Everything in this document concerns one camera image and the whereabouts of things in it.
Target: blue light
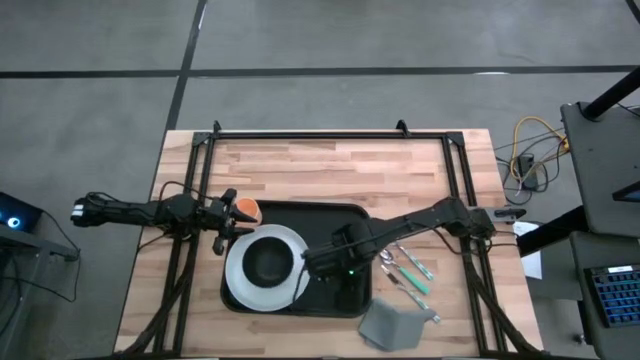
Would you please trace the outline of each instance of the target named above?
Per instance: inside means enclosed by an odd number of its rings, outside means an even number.
[[[9,220],[7,221],[7,225],[9,225],[10,228],[15,229],[18,226],[20,226],[20,219],[18,219],[18,218],[9,218]]]

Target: orange cup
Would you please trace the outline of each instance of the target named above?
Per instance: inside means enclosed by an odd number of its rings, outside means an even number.
[[[238,210],[258,220],[258,222],[256,223],[239,221],[236,223],[236,226],[244,227],[244,228],[253,228],[260,225],[260,223],[262,223],[262,212],[260,211],[260,207],[258,206],[257,201],[251,198],[241,198],[236,200],[235,205],[238,208]]]

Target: gray cloth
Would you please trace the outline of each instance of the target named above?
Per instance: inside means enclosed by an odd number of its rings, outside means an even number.
[[[431,309],[399,311],[382,299],[373,299],[358,332],[367,345],[382,351],[413,349],[420,342],[424,323],[434,316]]]

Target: blue keyboard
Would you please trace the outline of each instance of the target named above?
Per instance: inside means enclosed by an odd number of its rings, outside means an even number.
[[[606,327],[640,325],[640,265],[586,269],[585,274]]]

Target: white plate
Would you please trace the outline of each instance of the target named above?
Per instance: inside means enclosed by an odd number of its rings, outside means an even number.
[[[261,288],[252,284],[242,269],[242,258],[249,245],[264,237],[275,237],[284,241],[293,254],[291,273],[282,283],[272,288]],[[256,311],[276,311],[289,306],[293,300],[298,276],[304,265],[302,253],[307,248],[307,244],[300,235],[281,225],[262,225],[257,227],[254,232],[241,236],[227,254],[224,268],[224,276],[231,294],[242,305]],[[296,299],[302,295],[307,284],[309,284],[309,273],[305,271],[300,280]]]

